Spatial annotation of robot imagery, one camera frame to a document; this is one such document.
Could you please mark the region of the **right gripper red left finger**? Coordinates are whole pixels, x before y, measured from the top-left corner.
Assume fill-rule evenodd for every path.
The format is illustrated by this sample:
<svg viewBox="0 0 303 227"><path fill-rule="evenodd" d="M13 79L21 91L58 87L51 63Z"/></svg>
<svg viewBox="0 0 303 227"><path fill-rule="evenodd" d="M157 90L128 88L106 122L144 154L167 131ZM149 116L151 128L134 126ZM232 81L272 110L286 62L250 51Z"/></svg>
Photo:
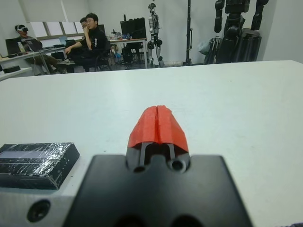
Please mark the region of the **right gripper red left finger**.
<svg viewBox="0 0 303 227"><path fill-rule="evenodd" d="M156 116L156 106L145 109L129 136L125 158L131 171L146 165L146 149L157 141Z"/></svg>

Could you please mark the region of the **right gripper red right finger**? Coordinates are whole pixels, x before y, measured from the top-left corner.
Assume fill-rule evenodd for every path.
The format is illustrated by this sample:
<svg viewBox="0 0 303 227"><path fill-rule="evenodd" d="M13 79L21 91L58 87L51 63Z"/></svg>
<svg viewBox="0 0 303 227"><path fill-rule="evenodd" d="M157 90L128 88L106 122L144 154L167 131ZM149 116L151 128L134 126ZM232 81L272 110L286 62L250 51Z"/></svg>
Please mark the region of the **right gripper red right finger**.
<svg viewBox="0 0 303 227"><path fill-rule="evenodd" d="M190 164L187 139L172 111L164 105L157 106L157 124L160 147L168 167L177 173L186 172Z"/></svg>

